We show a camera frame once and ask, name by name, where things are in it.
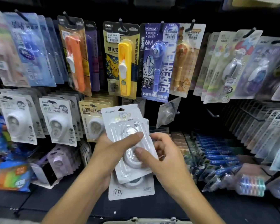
barcode sticker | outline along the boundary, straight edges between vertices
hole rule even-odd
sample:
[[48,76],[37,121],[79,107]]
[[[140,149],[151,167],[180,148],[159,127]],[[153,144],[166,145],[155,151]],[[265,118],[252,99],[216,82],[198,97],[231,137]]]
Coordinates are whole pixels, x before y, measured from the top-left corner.
[[119,43],[120,42],[119,33],[109,33],[109,32],[107,32],[107,42]]
[[70,32],[68,32],[68,31],[63,31],[63,30],[61,30],[61,32],[62,32],[62,38],[63,38],[63,40],[65,40],[65,36],[67,36],[67,35],[70,35],[71,33]]
[[227,79],[225,82],[225,86],[233,86],[236,83],[236,78]]
[[0,61],[0,70],[8,70],[8,66],[5,61]]
[[167,42],[176,42],[177,39],[177,30],[169,30],[163,32],[163,41]]

price label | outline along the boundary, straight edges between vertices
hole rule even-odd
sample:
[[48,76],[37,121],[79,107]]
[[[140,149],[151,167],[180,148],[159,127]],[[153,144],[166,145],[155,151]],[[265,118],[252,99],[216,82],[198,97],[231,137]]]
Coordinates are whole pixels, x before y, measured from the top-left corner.
[[236,78],[227,79],[225,82],[225,86],[233,86],[236,83]]
[[65,36],[67,36],[67,35],[70,35],[71,33],[70,32],[68,32],[68,31],[63,31],[63,30],[61,30],[61,32],[62,32],[62,38],[63,38],[63,40],[65,40]]
[[113,42],[113,43],[119,43],[120,42],[119,33],[109,33],[109,32],[107,32],[107,41],[108,42]]
[[5,61],[0,61],[0,70],[8,70],[8,66]]
[[176,42],[177,39],[177,30],[169,30],[163,32],[163,41],[167,42]]

forearm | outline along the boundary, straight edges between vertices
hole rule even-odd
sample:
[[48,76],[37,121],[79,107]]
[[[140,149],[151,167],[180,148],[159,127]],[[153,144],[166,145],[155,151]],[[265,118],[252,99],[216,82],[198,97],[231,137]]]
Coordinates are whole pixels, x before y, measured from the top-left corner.
[[175,199],[194,224],[225,224],[194,183]]
[[87,166],[63,197],[50,209],[42,224],[86,223],[95,203],[101,196],[100,181],[91,175]]

pikachu illustration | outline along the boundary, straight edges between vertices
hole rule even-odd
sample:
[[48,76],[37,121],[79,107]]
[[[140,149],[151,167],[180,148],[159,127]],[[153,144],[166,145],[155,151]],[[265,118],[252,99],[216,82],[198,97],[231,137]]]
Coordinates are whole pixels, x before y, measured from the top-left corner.
[[118,64],[114,63],[113,60],[107,55],[107,61],[111,68],[111,74],[117,79],[118,78]]

hand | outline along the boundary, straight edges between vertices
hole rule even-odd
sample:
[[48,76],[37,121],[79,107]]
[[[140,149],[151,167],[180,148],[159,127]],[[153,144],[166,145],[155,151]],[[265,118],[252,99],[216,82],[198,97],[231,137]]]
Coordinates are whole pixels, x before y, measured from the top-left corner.
[[152,133],[150,137],[157,140],[154,146],[159,157],[165,155],[163,161],[141,147],[135,149],[135,154],[144,165],[150,167],[166,192],[173,199],[179,200],[191,186],[195,186],[183,155],[168,134]]
[[109,187],[111,172],[124,152],[135,146],[142,138],[142,132],[137,132],[117,142],[109,140],[106,132],[99,137],[86,169],[96,176],[103,191]]

